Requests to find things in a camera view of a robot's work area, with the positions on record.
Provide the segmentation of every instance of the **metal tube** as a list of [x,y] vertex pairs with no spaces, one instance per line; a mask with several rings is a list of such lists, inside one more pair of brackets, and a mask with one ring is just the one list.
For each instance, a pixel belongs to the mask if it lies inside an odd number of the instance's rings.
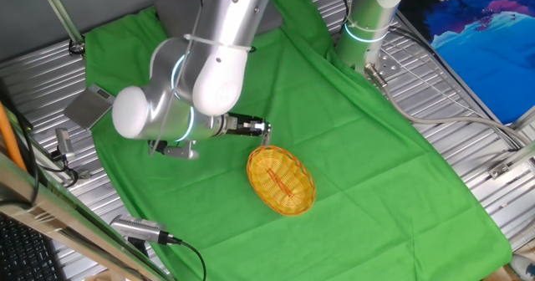
[[67,10],[61,3],[61,0],[48,0],[48,3],[50,3],[50,6],[58,16],[59,21],[63,24],[65,30],[70,36],[70,39],[73,41],[71,51],[75,53],[83,53],[85,49],[84,37],[76,28],[76,25],[74,25],[72,18],[70,18],[69,13],[67,13]]
[[353,0],[336,45],[336,52],[349,67],[364,75],[365,65],[377,61],[396,10],[397,6],[383,8],[377,0]]

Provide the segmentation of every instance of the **orange pole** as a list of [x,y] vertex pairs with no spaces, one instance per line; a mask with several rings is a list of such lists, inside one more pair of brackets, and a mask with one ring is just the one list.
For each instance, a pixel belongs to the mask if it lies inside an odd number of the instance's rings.
[[17,139],[15,139],[15,134],[13,133],[13,128],[11,123],[9,123],[8,115],[6,110],[3,108],[2,103],[0,102],[0,131],[2,132],[3,139],[6,141],[6,146],[8,147],[9,156],[11,160],[17,164],[22,170],[28,172],[26,165],[24,165],[23,157],[20,155],[20,150],[18,149]]

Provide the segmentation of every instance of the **white cable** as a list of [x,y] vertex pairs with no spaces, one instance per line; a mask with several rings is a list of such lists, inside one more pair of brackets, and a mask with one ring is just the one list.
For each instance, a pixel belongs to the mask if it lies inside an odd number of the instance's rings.
[[407,120],[410,120],[410,121],[413,121],[413,122],[416,122],[416,123],[421,123],[421,124],[441,124],[441,123],[453,123],[453,122],[462,122],[462,121],[483,123],[483,124],[486,124],[486,125],[497,127],[498,129],[505,131],[509,135],[518,138],[526,146],[531,144],[531,141],[528,138],[526,138],[525,136],[519,134],[514,129],[509,128],[509,127],[507,127],[507,126],[505,126],[505,125],[503,125],[501,123],[497,123],[496,121],[492,121],[492,120],[489,120],[489,119],[484,119],[484,118],[479,118],[479,117],[451,117],[451,118],[444,118],[444,119],[421,119],[421,118],[416,118],[416,117],[414,117],[412,115],[409,115],[409,114],[405,113],[400,108],[400,106],[397,104],[397,102],[395,102],[394,97],[392,96],[392,93],[390,93],[390,89],[388,88],[388,85],[386,85],[383,88],[383,90],[385,92],[386,98],[388,98],[390,100],[390,103],[395,107],[395,109],[398,110],[400,112],[400,114],[402,114]]
[[[199,18],[201,17],[201,10],[202,10],[202,7],[199,8],[199,12],[197,13],[197,18],[195,20],[195,23],[193,24],[193,30],[191,31],[193,35],[195,35],[197,24],[199,23]],[[169,98],[169,102],[167,102],[166,113],[164,114],[163,121],[161,122],[160,131],[158,132],[158,137],[156,137],[156,141],[154,142],[152,148],[149,151],[149,156],[154,155],[154,152],[156,151],[156,147],[158,146],[158,143],[160,142],[161,134],[164,130],[164,126],[166,125],[167,116],[169,115],[169,110],[171,109],[171,102],[173,102],[173,99],[174,99],[173,97],[175,96],[175,93],[176,93],[176,87],[178,86],[178,81],[182,77],[182,72],[184,71],[184,68],[186,67],[187,59],[190,55],[191,43],[193,43],[192,39],[190,39],[190,41],[187,44],[186,53],[184,54],[184,59],[182,62],[181,69],[178,71],[178,75],[176,76],[176,80],[175,80],[175,85],[173,86],[173,91],[171,92],[171,97]]]
[[[415,54],[403,49],[403,48],[400,48],[396,45],[394,45],[396,48],[400,49],[400,50],[403,50],[405,52],[407,52],[408,54],[411,54],[412,56],[414,56],[415,58],[417,58],[418,60],[424,62],[424,64],[426,64],[425,61],[421,60],[418,56],[416,56]],[[405,67],[399,60],[397,60],[394,56],[392,56],[392,54],[388,53],[385,49],[381,48],[381,51],[385,52],[386,55],[390,56],[401,68],[403,68],[405,71],[411,73],[413,76],[415,76],[417,79],[419,79],[422,83],[424,83],[425,85],[427,85],[428,87],[434,89],[435,91],[437,91],[439,94],[443,95],[444,97],[446,97],[449,101],[453,102],[454,104],[456,105],[459,105],[461,108],[465,109],[465,110],[468,110],[470,111],[472,114],[476,114],[480,117],[484,117],[483,115],[477,113],[476,111],[474,111],[473,109],[467,107],[467,106],[464,106],[462,104],[460,104],[459,102],[453,100],[450,96],[446,95],[444,92],[442,92],[441,90],[437,89],[435,86],[433,86],[432,84],[429,84],[427,83],[427,81],[423,80],[420,76],[418,76],[417,74],[415,74],[414,72],[412,72],[411,70],[409,70],[407,67]]]
[[216,41],[211,40],[211,39],[199,38],[199,37],[197,37],[197,36],[195,36],[193,34],[184,34],[184,38],[189,40],[189,41],[193,40],[193,41],[197,41],[199,43],[206,43],[206,44],[210,44],[210,45],[214,45],[214,46],[220,46],[220,47],[226,47],[226,48],[231,48],[231,49],[251,51],[251,47],[220,43],[220,42],[216,42]]

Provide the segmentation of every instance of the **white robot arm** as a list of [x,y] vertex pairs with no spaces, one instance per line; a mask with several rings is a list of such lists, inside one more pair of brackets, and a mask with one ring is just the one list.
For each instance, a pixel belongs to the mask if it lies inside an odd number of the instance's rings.
[[[363,73],[375,60],[399,2],[353,1],[336,48],[347,64]],[[271,126],[264,119],[228,113],[241,94],[248,50],[267,4],[203,0],[194,33],[168,39],[153,53],[150,83],[119,92],[115,129],[126,138],[161,139],[158,151],[187,159],[196,157],[192,142],[212,136],[268,137]],[[169,141],[183,141],[186,149],[167,147]]]

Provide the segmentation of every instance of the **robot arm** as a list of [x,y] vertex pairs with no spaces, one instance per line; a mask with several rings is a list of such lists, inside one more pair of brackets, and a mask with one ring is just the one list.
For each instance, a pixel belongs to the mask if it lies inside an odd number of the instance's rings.
[[248,51],[269,0],[203,0],[191,54],[177,86],[204,115],[223,115],[242,91]]
[[150,83],[119,92],[112,109],[115,129],[129,139],[183,141],[187,150],[158,148],[188,159],[195,158],[194,141],[267,135],[270,127],[263,119],[227,113],[242,91],[248,50],[267,4],[203,0],[194,33],[187,40],[170,38],[152,54]]

